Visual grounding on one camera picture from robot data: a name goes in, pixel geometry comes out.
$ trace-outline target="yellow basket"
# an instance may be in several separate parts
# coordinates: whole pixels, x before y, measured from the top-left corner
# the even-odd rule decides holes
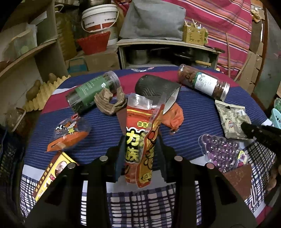
[[[204,45],[205,29],[198,29],[193,26],[183,26],[182,41],[189,44]]]

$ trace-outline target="teal plastic basket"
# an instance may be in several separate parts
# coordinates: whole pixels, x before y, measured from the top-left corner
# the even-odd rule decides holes
[[[271,119],[274,127],[281,129],[281,113],[276,108],[271,110]]]

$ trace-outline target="egg carton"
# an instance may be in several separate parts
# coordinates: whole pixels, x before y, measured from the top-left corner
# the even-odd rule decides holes
[[[23,108],[27,112],[33,110],[42,110],[52,93],[68,78],[70,78],[70,75],[68,75],[68,77],[63,76],[62,78],[58,78],[56,81],[54,81],[54,83],[51,83],[50,81],[47,83],[44,82],[40,86],[37,96],[32,101],[26,101]]]

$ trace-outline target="red basket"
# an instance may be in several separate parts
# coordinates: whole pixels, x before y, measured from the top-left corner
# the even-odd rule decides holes
[[[86,55],[106,51],[110,32],[93,34],[85,38],[80,38],[77,43],[82,47]]]

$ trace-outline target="gray floor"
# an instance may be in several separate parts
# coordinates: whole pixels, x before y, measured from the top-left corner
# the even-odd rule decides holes
[[[268,15],[268,44],[266,58],[260,79],[254,93],[268,108],[281,81],[281,30],[267,10]]]

